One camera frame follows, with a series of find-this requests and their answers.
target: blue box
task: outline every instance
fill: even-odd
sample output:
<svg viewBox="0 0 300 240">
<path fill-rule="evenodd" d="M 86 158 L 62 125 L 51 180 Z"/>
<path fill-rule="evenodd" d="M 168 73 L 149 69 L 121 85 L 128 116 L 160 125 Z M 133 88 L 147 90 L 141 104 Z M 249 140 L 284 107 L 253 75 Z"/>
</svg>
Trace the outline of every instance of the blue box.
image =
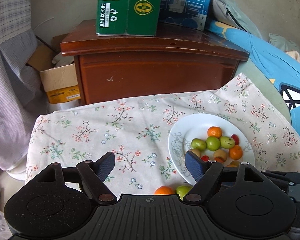
<svg viewBox="0 0 300 240">
<path fill-rule="evenodd" d="M 203 31 L 210 0 L 161 0 L 159 21 Z"/>
</svg>

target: tablecloth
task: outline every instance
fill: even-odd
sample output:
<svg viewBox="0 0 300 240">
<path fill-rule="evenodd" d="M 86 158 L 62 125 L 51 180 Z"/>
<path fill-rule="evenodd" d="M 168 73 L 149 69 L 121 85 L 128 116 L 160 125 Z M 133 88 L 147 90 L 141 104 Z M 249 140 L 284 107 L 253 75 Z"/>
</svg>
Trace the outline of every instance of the tablecloth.
<svg viewBox="0 0 300 240">
<path fill-rule="evenodd" d="M 112 151 L 116 163 L 105 184 L 117 197 L 182 185 L 169 156 L 168 135 L 178 120 L 196 113 L 214 114 L 238 127 L 252 145 L 259 170 L 300 172 L 299 135 L 239 74 L 215 91 L 125 98 L 42 115 L 29 144 L 27 180 L 52 162 L 71 167 Z"/>
</svg>

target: green fabric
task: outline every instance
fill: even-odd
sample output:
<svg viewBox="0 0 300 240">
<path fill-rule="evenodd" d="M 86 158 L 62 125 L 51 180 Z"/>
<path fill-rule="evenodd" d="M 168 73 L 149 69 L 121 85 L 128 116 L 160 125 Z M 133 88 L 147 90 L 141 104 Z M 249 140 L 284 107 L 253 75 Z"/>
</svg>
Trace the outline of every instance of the green fabric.
<svg viewBox="0 0 300 240">
<path fill-rule="evenodd" d="M 300 47 L 293 41 L 287 41 L 284 37 L 269 33 L 269 42 L 282 51 L 296 50 L 300 54 Z"/>
<path fill-rule="evenodd" d="M 256 85 L 261 93 L 270 101 L 270 103 L 288 120 L 291 124 L 291 115 L 289 108 L 275 86 L 265 77 L 257 66 L 248 59 L 246 62 L 240 62 L 235 76 L 243 73 Z"/>
</svg>

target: yellow label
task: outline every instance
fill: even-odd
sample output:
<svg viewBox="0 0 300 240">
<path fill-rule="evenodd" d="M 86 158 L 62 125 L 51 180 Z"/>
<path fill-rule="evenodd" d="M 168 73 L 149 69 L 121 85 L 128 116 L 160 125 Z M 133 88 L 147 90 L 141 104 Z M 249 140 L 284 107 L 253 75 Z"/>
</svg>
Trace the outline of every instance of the yellow label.
<svg viewBox="0 0 300 240">
<path fill-rule="evenodd" d="M 81 98 L 78 85 L 49 91 L 47 95 L 51 104 L 65 103 Z"/>
<path fill-rule="evenodd" d="M 154 6 L 147 0 L 139 0 L 134 5 L 134 11 L 139 15 L 146 15 L 154 10 Z"/>
</svg>

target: zipper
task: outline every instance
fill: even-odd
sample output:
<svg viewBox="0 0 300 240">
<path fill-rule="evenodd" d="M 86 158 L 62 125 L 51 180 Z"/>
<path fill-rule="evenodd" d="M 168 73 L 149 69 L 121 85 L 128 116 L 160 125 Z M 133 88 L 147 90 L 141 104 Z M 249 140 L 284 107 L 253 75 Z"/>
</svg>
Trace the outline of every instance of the zipper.
<svg viewBox="0 0 300 240">
<path fill-rule="evenodd" d="M 227 12 L 226 15 L 230 15 L 230 17 L 232 18 L 232 20 L 241 28 L 243 29 L 245 32 L 248 33 L 248 31 L 236 20 L 236 18 L 234 18 L 234 16 L 232 15 L 232 13 L 229 11 L 228 8 L 226 8 Z"/>
</svg>

